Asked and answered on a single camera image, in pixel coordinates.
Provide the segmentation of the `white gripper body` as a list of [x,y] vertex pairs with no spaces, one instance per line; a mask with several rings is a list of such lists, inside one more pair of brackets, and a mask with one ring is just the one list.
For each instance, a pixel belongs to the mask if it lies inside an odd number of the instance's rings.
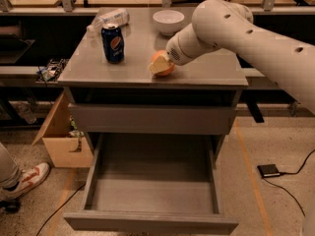
[[191,24],[173,36],[165,47],[170,61],[180,66],[219,49],[220,47],[215,43],[208,44],[200,40]]

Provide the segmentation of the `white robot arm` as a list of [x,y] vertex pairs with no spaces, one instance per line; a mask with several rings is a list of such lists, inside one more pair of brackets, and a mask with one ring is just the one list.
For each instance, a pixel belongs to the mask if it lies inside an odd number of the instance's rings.
[[315,46],[255,26],[252,12],[240,4],[199,4],[191,23],[153,56],[149,70],[164,73],[221,48],[237,54],[315,113]]

